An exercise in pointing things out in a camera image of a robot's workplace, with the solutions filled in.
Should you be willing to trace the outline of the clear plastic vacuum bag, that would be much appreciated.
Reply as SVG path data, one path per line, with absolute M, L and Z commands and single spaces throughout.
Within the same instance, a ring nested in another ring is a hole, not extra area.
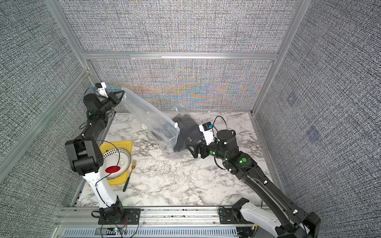
M 181 153 L 186 142 L 179 122 L 172 120 L 155 106 L 129 90 L 124 91 L 122 103 L 133 117 L 142 125 L 167 155 Z

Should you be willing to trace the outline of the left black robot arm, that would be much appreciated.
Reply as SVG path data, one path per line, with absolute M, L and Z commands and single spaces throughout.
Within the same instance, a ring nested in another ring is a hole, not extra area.
M 87 122 L 83 131 L 65 143 L 71 169 L 82 176 L 92 188 L 99 203 L 99 217 L 105 221 L 124 218 L 124 208 L 118 196 L 111 190 L 103 167 L 104 157 L 98 139 L 109 121 L 109 113 L 121 103 L 125 92 L 111 92 L 108 96 L 89 93 L 83 102 L 87 109 Z

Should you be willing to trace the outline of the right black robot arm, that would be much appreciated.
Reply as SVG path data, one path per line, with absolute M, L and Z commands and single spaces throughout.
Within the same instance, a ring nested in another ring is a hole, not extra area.
M 291 201 L 251 156 L 240 151 L 234 130 L 221 130 L 217 134 L 208 130 L 203 135 L 199 143 L 187 144 L 193 157 L 212 156 L 221 159 L 225 169 L 250 187 L 272 211 L 268 213 L 248 199 L 241 198 L 232 206 L 235 220 L 258 225 L 275 238 L 318 237 L 320 217 L 314 212 L 306 212 Z

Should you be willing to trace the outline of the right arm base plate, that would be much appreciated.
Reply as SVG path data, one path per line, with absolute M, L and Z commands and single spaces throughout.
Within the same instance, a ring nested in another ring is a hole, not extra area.
M 217 213 L 221 224 L 245 224 L 246 220 L 241 215 L 240 211 L 235 208 L 225 208 L 219 206 Z

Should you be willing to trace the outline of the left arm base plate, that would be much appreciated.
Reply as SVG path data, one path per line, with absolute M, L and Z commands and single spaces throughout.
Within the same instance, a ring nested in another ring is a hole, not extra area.
M 141 209 L 124 208 L 124 211 L 116 211 L 112 208 L 100 208 L 99 213 L 98 225 L 137 225 L 140 220 Z

